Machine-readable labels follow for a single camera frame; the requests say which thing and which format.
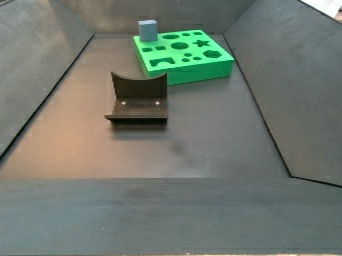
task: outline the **green foam tray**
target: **green foam tray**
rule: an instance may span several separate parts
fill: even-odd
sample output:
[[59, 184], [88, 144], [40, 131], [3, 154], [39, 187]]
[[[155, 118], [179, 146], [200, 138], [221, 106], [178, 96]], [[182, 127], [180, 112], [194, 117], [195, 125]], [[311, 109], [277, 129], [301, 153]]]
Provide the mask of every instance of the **green foam tray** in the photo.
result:
[[134, 37], [144, 75], [168, 73], [168, 85], [231, 75], [234, 58], [202, 30], [158, 34], [158, 41]]

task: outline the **black holder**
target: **black holder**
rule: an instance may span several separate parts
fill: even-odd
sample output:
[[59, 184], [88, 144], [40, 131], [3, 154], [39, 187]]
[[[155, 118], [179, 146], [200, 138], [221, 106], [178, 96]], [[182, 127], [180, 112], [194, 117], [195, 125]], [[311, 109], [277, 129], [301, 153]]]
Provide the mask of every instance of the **black holder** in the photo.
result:
[[106, 115], [106, 119], [114, 123], [166, 124], [167, 74], [142, 80], [111, 74], [116, 101], [112, 114]]

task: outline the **bin floor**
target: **bin floor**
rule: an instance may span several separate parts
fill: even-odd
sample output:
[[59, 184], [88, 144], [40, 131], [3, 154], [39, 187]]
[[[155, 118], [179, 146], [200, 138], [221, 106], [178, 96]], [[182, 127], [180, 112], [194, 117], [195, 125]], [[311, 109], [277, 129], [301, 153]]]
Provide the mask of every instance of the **bin floor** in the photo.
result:
[[230, 78], [168, 88], [166, 129], [115, 129], [104, 119], [111, 71], [143, 78], [124, 35], [91, 41], [3, 159], [0, 178], [287, 177], [238, 65]]

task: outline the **gray metal surface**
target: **gray metal surface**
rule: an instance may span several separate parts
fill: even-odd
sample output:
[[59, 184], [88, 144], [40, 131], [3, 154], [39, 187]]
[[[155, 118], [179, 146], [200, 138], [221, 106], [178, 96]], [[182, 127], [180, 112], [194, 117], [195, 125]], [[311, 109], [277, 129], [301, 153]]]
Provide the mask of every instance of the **gray metal surface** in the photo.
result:
[[0, 155], [92, 33], [56, 1], [0, 6]]
[[230, 78], [168, 87], [166, 130], [115, 130], [103, 118], [111, 71], [143, 78], [131, 36], [91, 41], [3, 159], [0, 178], [287, 177], [238, 66]]
[[254, 0], [62, 0], [98, 34], [138, 34], [138, 21], [159, 31], [203, 29], [222, 34]]
[[341, 255], [341, 198], [289, 178], [3, 180], [0, 255]]
[[291, 174], [342, 185], [341, 24], [258, 0], [225, 35]]

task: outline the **light blue block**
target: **light blue block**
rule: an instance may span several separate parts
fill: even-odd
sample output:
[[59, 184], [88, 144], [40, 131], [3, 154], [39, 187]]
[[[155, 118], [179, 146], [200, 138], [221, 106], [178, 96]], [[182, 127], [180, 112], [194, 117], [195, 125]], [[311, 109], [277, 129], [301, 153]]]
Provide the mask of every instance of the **light blue block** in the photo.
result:
[[155, 20], [138, 21], [139, 36], [142, 42], [152, 42], [158, 40], [158, 23]]

